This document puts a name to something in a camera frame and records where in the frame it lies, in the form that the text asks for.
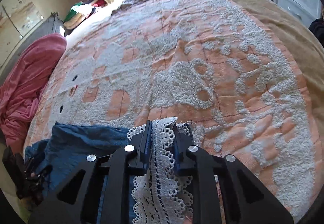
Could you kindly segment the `peach bear pattern bedspread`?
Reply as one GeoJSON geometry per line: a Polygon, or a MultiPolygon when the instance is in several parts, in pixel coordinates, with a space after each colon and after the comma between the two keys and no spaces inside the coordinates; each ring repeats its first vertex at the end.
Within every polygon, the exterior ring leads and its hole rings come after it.
{"type": "Polygon", "coordinates": [[[31,122],[188,124],[235,155],[300,221],[323,186],[323,46],[270,0],[148,0],[75,29],[31,122]]]}

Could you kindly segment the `pile of folded clothes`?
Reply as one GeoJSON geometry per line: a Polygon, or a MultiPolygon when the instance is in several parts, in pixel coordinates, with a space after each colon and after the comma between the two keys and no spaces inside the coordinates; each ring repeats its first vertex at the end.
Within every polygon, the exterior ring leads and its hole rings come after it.
{"type": "Polygon", "coordinates": [[[84,20],[106,5],[107,2],[104,0],[81,0],[75,3],[63,20],[64,28],[67,30],[75,29],[84,20]]]}

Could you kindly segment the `blue denim pants lace trim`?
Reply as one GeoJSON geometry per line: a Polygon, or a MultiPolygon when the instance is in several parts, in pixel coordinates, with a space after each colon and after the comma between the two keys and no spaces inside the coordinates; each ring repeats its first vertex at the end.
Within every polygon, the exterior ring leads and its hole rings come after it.
{"type": "MultiPolygon", "coordinates": [[[[190,135],[190,131],[186,125],[176,125],[175,122],[174,117],[151,122],[148,170],[143,176],[130,176],[129,223],[185,223],[192,214],[193,198],[187,191],[192,178],[175,175],[171,151],[175,132],[190,135]]],[[[43,183],[42,202],[88,155],[102,157],[113,154],[130,144],[132,137],[145,128],[146,124],[127,129],[56,123],[51,138],[36,142],[25,150],[26,161],[36,154],[45,153],[36,173],[47,165],[53,167],[43,183]]]]}

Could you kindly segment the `clothes heap on chair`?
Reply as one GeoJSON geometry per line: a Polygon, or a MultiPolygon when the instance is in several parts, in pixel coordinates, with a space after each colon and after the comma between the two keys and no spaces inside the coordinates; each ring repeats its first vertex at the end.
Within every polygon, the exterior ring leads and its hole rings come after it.
{"type": "Polygon", "coordinates": [[[321,12],[321,18],[314,20],[309,27],[309,30],[314,34],[314,36],[319,40],[323,45],[324,43],[324,11],[321,12]]]}

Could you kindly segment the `cherry blossom wall painting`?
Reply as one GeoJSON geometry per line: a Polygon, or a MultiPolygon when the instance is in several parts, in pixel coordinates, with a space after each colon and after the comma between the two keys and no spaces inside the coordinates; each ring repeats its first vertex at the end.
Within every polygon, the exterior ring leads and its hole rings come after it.
{"type": "Polygon", "coordinates": [[[43,15],[30,0],[1,1],[1,65],[20,40],[42,21],[43,15]]]}

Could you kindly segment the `pink crumpled blanket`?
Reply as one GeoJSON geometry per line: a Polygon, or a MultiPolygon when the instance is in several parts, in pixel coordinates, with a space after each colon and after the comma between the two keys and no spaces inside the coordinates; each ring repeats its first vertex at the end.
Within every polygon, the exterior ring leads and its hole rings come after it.
{"type": "Polygon", "coordinates": [[[39,99],[64,54],[66,38],[58,33],[34,41],[1,86],[1,131],[6,145],[22,150],[39,99]]]}

